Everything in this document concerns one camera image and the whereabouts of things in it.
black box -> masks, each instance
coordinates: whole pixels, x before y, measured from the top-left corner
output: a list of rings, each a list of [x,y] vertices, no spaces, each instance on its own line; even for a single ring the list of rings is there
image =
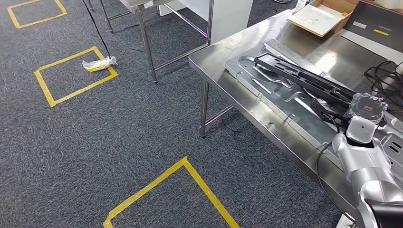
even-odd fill
[[[403,14],[359,1],[344,29],[403,52]]]

white label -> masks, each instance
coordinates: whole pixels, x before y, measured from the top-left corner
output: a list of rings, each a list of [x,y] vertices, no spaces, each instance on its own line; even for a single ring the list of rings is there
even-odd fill
[[[362,29],[365,29],[365,28],[366,28],[366,25],[365,25],[365,24],[361,24],[360,22],[356,22],[356,21],[354,21],[353,25],[358,26],[358,27],[360,27],[360,28],[362,28]]]
[[[297,6],[294,9],[293,13],[296,13],[300,11],[302,8],[304,8],[307,5],[308,0],[298,0]]]
[[[149,1],[147,3],[144,3],[144,8],[152,7],[154,5],[153,1]]]

black metal bracket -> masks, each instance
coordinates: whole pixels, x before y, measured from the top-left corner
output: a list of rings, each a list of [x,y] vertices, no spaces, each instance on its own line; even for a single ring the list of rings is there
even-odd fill
[[[350,118],[346,118],[343,115],[348,110],[356,92],[270,53],[255,57],[254,62],[256,65],[273,71],[277,75],[296,83],[314,93],[315,96],[323,99],[326,105],[314,99],[310,106],[312,110],[322,121],[331,124],[336,123],[344,129],[347,128]],[[380,126],[384,126],[385,124],[386,121],[384,119],[379,123]]]

cardboard box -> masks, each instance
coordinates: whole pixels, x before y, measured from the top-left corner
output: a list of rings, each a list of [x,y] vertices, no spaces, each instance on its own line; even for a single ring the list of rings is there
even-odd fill
[[[325,33],[315,32],[314,29],[310,29],[309,26],[307,26],[304,23],[300,23],[299,21],[293,19],[292,17],[288,18],[288,21],[290,21],[291,23],[293,23],[307,31],[310,31],[320,37],[323,37],[324,35],[329,34],[329,33],[335,34],[338,31],[340,31],[344,27],[344,25],[346,25],[348,19],[350,18],[350,15],[352,14],[352,12],[355,8],[355,4],[354,4],[355,1],[358,1],[358,0],[316,0],[310,4],[312,7],[316,7],[316,8],[319,8],[321,5],[323,5],[327,8],[335,10],[343,15],[343,18],[339,22],[336,22],[336,23],[332,24],[331,26],[329,26]]]
[[[403,14],[401,9],[387,9],[361,0],[345,25],[360,36],[403,52]]]

yellow object in plastic bag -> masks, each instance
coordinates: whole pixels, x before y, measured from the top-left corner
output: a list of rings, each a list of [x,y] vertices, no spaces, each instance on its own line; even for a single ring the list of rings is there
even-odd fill
[[[93,62],[86,62],[83,61],[83,67],[88,70],[89,72],[94,72],[98,70],[103,70],[108,68],[110,65],[116,64],[116,58],[114,56],[110,57],[107,56],[106,59],[101,59],[98,61]]]

